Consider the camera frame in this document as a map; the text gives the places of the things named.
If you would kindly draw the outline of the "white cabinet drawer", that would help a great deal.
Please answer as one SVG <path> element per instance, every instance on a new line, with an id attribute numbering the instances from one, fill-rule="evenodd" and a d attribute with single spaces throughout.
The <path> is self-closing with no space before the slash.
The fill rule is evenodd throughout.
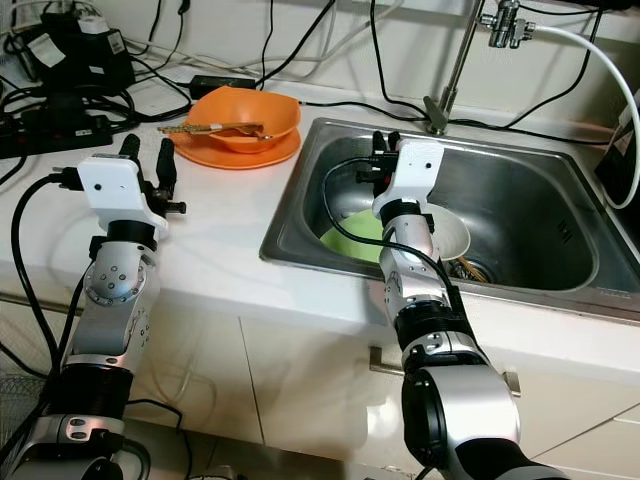
<path id="1" fill-rule="evenodd" d="M 370 340 L 265 320 L 242 323 L 253 393 L 270 447 L 407 475 L 401 378 L 372 371 Z M 489 349 L 515 372 L 520 444 L 575 479 L 640 480 L 640 387 L 554 370 Z"/>

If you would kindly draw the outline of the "black plug adapter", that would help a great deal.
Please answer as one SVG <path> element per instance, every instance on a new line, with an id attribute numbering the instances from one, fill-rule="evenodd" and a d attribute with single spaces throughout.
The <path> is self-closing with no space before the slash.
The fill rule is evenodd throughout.
<path id="1" fill-rule="evenodd" d="M 51 92 L 44 102 L 44 115 L 47 123 L 59 128 L 96 122 L 96 116 L 88 111 L 84 97 L 72 91 Z"/>

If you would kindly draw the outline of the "white bowl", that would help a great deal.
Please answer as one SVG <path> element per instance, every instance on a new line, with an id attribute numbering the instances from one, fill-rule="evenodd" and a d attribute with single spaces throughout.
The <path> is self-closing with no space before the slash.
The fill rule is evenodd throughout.
<path id="1" fill-rule="evenodd" d="M 471 246 L 471 236 L 460 216 L 447 207 L 435 204 L 426 205 L 425 212 L 434 220 L 431 238 L 440 260 L 454 260 L 465 255 Z"/>

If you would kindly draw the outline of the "grey floor fan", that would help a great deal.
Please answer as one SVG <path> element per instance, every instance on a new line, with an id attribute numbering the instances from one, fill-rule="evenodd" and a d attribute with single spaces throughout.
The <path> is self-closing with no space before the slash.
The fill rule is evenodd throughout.
<path id="1" fill-rule="evenodd" d="M 10 440 L 20 430 L 29 413 L 35 410 L 38 396 L 44 387 L 44 380 L 19 374 L 3 374 L 0 380 L 0 433 L 1 467 L 0 479 L 6 480 L 15 447 L 9 447 Z"/>

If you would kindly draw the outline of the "orange bowl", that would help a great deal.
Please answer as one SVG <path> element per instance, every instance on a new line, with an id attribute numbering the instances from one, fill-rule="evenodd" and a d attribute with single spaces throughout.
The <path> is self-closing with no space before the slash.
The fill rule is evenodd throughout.
<path id="1" fill-rule="evenodd" d="M 224 86 L 201 97 L 186 118 L 189 125 L 215 123 L 260 123 L 260 136 L 205 134 L 204 140 L 238 154 L 259 154 L 283 141 L 300 124 L 300 101 L 293 97 L 260 90 Z"/>

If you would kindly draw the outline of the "black charging dock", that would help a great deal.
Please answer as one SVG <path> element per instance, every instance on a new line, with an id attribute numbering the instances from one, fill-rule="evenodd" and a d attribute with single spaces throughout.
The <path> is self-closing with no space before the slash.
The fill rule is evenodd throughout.
<path id="1" fill-rule="evenodd" d="M 46 86 L 92 84 L 125 90 L 136 82 L 122 32 L 100 15 L 44 13 L 37 26 L 19 33 L 18 40 L 20 59 Z"/>

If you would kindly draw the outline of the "steel sink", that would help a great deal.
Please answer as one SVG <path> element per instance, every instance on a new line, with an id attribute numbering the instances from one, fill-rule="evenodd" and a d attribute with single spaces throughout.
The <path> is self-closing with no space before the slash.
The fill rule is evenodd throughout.
<path id="1" fill-rule="evenodd" d="M 275 264 L 380 279 L 375 262 L 340 255 L 321 238 L 329 216 L 369 209 L 372 188 L 351 157 L 370 154 L 374 125 L 316 119 L 262 242 Z M 476 140 L 443 140 L 430 201 L 462 219 L 466 259 L 488 282 L 457 278 L 466 294 L 613 317 L 640 317 L 640 261 L 571 156 Z"/>

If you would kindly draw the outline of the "black power brick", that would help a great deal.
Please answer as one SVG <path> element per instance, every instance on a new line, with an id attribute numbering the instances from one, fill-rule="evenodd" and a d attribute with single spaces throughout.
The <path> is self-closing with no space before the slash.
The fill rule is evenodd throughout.
<path id="1" fill-rule="evenodd" d="M 189 96 L 193 100 L 200 100 L 214 90 L 221 87 L 242 88 L 242 90 L 256 90 L 256 79 L 232 76 L 193 76 L 186 83 Z"/>

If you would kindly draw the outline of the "black power strip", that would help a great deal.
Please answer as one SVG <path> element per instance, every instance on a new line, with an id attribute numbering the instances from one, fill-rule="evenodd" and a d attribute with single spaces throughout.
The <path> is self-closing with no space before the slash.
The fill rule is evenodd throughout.
<path id="1" fill-rule="evenodd" d="M 22 157 L 108 146 L 109 119 L 86 111 L 26 111 L 1 125 L 0 157 Z"/>

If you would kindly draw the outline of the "orange plate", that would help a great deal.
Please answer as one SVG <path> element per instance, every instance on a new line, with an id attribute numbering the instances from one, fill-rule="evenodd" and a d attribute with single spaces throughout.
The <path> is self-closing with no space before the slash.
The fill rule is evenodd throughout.
<path id="1" fill-rule="evenodd" d="M 248 170 L 283 163 L 296 155 L 302 146 L 302 136 L 297 131 L 285 134 L 278 143 L 256 154 L 227 150 L 211 136 L 174 133 L 169 138 L 175 151 L 191 163 L 227 170 Z"/>

